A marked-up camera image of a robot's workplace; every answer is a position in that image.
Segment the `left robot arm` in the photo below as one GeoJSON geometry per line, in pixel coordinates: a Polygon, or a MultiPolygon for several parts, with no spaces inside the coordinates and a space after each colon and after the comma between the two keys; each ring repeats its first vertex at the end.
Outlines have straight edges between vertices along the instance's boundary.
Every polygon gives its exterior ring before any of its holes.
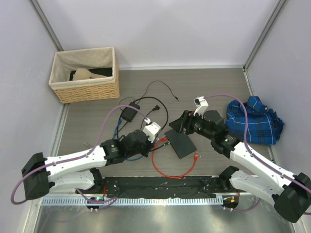
{"type": "Polygon", "coordinates": [[[100,167],[124,162],[141,154],[145,157],[155,145],[158,133],[136,130],[122,140],[109,139],[96,147],[58,157],[34,154],[22,168],[26,200],[35,200],[49,192],[79,189],[84,193],[100,193],[104,179],[100,167]]]}

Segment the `black network switch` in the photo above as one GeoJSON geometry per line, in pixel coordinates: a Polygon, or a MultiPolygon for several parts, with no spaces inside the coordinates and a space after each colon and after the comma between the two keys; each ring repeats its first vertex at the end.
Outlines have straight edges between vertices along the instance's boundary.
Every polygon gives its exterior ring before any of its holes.
{"type": "Polygon", "coordinates": [[[196,146],[193,144],[189,136],[184,133],[178,133],[172,129],[165,132],[165,136],[179,159],[183,159],[184,157],[197,151],[196,146]]]}

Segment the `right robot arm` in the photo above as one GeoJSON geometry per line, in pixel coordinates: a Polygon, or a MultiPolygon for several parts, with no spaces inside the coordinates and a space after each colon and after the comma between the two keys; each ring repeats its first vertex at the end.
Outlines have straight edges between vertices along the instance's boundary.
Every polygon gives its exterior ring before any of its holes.
{"type": "Polygon", "coordinates": [[[234,188],[251,193],[271,204],[276,212],[291,223],[296,223],[311,206],[311,180],[304,174],[289,172],[245,145],[229,132],[224,119],[215,110],[202,116],[185,110],[182,116],[169,123],[178,133],[197,133],[210,140],[216,152],[243,165],[255,176],[230,166],[221,174],[220,188],[226,192],[234,188]]]}

